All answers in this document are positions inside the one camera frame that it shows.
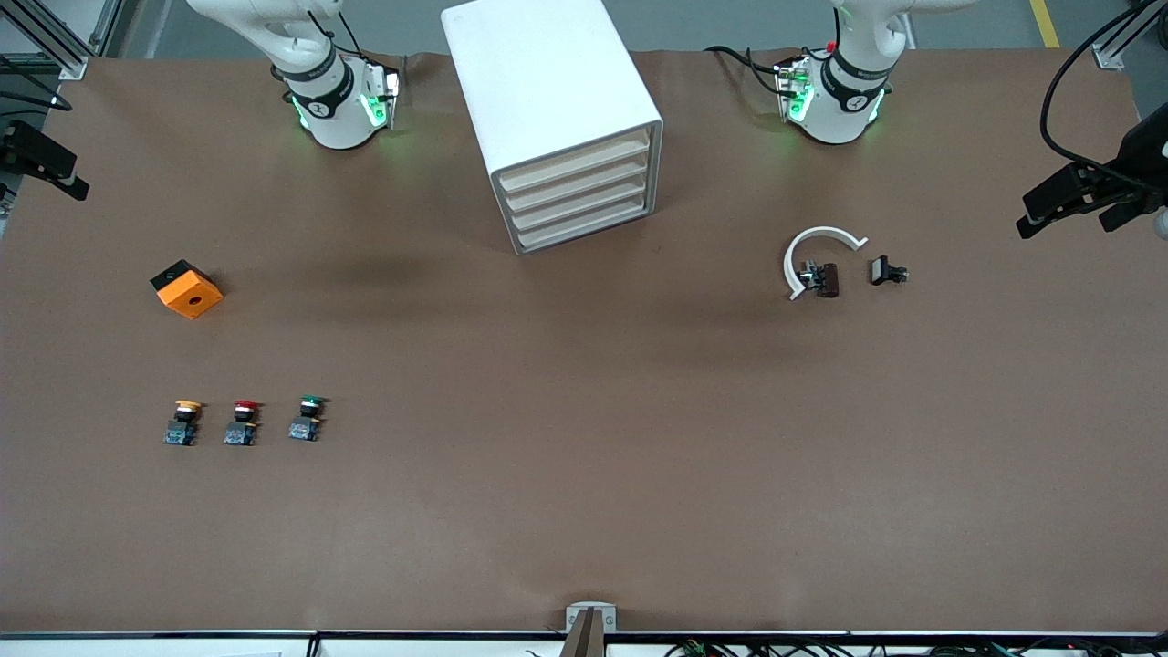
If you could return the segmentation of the green push button switch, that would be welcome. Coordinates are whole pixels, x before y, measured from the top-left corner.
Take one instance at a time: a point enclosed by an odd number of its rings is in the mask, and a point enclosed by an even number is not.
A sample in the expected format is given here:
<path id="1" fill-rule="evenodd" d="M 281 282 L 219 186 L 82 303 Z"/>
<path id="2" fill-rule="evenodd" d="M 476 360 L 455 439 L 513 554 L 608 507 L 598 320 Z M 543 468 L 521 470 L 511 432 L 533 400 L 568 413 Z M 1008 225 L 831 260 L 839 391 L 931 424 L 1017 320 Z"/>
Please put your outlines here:
<path id="1" fill-rule="evenodd" d="M 324 409 L 327 399 L 317 395 L 301 395 L 297 404 L 297 415 L 288 421 L 287 437 L 304 442 L 315 442 L 318 430 L 324 424 Z"/>

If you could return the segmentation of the yellow push button switch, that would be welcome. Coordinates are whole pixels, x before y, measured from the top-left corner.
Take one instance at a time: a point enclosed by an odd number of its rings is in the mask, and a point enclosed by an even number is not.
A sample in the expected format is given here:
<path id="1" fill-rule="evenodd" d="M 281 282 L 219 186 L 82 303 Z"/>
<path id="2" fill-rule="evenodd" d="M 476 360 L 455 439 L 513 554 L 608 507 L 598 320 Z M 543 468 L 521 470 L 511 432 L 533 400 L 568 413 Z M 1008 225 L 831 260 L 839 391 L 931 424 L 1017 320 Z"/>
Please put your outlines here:
<path id="1" fill-rule="evenodd" d="M 164 444 L 193 447 L 197 440 L 201 412 L 202 404 L 197 401 L 176 400 L 164 430 Z"/>

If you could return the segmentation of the table edge rail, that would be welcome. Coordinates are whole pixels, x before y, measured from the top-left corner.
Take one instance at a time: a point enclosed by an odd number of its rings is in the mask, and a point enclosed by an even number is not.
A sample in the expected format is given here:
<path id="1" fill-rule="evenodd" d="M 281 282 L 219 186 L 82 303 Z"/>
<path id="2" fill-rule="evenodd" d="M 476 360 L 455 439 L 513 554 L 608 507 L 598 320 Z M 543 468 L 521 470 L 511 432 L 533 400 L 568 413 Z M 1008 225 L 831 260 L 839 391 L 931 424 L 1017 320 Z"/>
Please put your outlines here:
<path id="1" fill-rule="evenodd" d="M 566 631 L 0 632 L 0 657 L 559 657 Z M 609 657 L 1168 657 L 1168 629 L 616 631 Z"/>

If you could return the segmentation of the white curved plastic part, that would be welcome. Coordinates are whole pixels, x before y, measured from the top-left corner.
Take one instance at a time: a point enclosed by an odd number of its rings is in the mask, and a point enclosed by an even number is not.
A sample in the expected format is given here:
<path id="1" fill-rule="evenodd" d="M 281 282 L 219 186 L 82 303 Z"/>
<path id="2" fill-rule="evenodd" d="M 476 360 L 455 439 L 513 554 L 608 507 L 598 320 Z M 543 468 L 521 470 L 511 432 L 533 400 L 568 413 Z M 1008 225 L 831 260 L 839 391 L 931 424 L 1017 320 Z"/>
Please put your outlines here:
<path id="1" fill-rule="evenodd" d="M 847 245 L 851 251 L 856 251 L 868 244 L 868 237 L 857 237 L 851 235 L 850 231 L 837 227 L 830 227 L 830 224 L 822 224 L 822 227 L 809 227 L 797 236 L 793 236 L 786 245 L 786 250 L 783 254 L 781 267 L 783 276 L 787 286 L 790 288 L 790 300 L 797 300 L 804 292 L 809 291 L 808 284 L 797 271 L 794 267 L 794 253 L 797 253 L 798 245 L 802 242 L 812 238 L 830 238 Z"/>

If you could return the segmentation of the grey metal bracket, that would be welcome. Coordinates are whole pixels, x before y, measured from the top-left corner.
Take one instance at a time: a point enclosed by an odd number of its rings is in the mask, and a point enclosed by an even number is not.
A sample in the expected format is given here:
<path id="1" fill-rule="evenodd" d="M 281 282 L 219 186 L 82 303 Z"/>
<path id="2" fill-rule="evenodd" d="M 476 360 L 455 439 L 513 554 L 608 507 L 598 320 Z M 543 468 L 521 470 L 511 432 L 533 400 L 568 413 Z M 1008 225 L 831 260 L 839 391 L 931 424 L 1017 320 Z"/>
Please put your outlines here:
<path id="1" fill-rule="evenodd" d="M 566 639 L 559 657 L 609 657 L 609 636 L 618 630 L 617 607 L 602 601 L 566 606 Z"/>

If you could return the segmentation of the orange box with hole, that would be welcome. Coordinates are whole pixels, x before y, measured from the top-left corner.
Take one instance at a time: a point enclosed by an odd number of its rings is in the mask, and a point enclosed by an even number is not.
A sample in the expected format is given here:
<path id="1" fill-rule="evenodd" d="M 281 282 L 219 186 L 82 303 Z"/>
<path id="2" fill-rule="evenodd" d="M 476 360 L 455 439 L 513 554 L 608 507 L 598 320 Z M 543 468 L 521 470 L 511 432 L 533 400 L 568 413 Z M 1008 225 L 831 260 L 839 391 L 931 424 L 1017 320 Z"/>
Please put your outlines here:
<path id="1" fill-rule="evenodd" d="M 223 291 L 199 267 L 179 260 L 150 279 L 164 307 L 188 319 L 203 316 L 223 300 Z"/>

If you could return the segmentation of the dark brown small component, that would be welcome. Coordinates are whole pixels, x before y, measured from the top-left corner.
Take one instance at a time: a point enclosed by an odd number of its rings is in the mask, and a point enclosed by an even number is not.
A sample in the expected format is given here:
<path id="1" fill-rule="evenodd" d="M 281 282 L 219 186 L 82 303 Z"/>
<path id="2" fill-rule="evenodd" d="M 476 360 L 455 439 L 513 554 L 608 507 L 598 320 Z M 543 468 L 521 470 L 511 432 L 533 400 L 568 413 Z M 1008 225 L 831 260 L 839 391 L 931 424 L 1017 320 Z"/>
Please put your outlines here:
<path id="1" fill-rule="evenodd" d="M 840 295 L 837 267 L 834 263 L 816 265 L 814 261 L 807 260 L 797 276 L 807 293 L 821 298 L 836 298 Z"/>

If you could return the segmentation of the red push button switch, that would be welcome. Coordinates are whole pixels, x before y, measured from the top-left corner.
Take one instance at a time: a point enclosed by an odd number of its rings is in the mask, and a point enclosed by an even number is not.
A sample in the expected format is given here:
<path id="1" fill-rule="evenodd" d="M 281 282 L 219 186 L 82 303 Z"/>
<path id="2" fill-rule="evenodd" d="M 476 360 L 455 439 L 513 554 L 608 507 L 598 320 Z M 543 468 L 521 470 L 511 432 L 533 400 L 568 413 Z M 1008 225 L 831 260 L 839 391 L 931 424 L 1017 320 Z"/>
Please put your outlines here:
<path id="1" fill-rule="evenodd" d="M 260 424 L 260 402 L 250 400 L 235 401 L 231 421 L 224 428 L 223 443 L 236 447 L 251 447 L 255 443 Z"/>

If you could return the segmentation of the white drawer cabinet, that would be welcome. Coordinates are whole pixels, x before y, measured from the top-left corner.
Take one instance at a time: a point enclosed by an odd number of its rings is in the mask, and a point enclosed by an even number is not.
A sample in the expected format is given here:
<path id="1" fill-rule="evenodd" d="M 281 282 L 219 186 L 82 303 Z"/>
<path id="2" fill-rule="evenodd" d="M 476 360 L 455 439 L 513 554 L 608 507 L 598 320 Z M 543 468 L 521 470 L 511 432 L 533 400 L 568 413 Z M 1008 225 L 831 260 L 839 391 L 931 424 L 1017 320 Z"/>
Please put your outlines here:
<path id="1" fill-rule="evenodd" d="M 470 0 L 442 11 L 442 26 L 512 245 L 499 172 L 631 130 L 652 133 L 654 212 L 663 119 L 602 0 Z"/>

